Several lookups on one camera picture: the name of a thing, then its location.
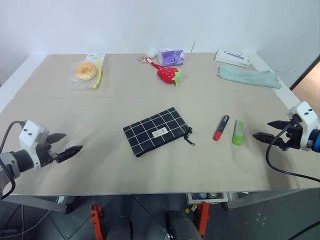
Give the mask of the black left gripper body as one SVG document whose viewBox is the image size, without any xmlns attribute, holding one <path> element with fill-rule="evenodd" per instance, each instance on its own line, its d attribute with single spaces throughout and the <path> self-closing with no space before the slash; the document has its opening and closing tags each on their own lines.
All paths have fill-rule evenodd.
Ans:
<svg viewBox="0 0 320 240">
<path fill-rule="evenodd" d="M 51 151 L 52 145 L 45 142 L 44 144 L 38 144 L 36 146 L 36 154 L 40 162 L 40 167 L 43 168 L 56 161 L 61 163 L 61 156 L 53 151 Z"/>
</svg>

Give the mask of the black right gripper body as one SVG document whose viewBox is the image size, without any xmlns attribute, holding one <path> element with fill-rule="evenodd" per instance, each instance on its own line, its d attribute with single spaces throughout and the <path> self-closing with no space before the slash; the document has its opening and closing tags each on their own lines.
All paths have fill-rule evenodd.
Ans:
<svg viewBox="0 0 320 240">
<path fill-rule="evenodd" d="M 285 131 L 288 141 L 284 142 L 282 138 L 278 138 L 275 141 L 275 145 L 286 151 L 289 148 L 299 150 L 301 148 L 303 128 L 300 124 L 291 124 Z"/>
</svg>

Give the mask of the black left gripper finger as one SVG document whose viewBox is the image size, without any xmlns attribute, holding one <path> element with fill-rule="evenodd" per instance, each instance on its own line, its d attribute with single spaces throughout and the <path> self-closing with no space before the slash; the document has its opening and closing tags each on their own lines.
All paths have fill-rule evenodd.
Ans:
<svg viewBox="0 0 320 240">
<path fill-rule="evenodd" d="M 66 137 L 67 135 L 65 133 L 53 133 L 47 136 L 47 143 L 52 145 L 54 143 L 59 142 L 61 139 Z"/>
<path fill-rule="evenodd" d="M 62 163 L 70 158 L 72 158 L 74 155 L 76 155 L 81 149 L 83 148 L 82 145 L 75 145 L 67 148 L 65 151 L 57 154 L 57 163 Z"/>
</svg>

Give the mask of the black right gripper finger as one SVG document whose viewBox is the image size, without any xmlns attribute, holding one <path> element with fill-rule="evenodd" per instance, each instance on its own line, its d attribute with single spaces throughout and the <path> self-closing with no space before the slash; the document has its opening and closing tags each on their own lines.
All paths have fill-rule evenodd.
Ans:
<svg viewBox="0 0 320 240">
<path fill-rule="evenodd" d="M 275 141 L 275 136 L 270 133 L 257 132 L 252 135 L 256 140 L 265 144 L 272 144 Z"/>
<path fill-rule="evenodd" d="M 284 130 L 291 126 L 290 121 L 283 121 L 283 120 L 275 120 L 275 121 L 268 122 L 267 124 L 278 130 Z"/>
</svg>

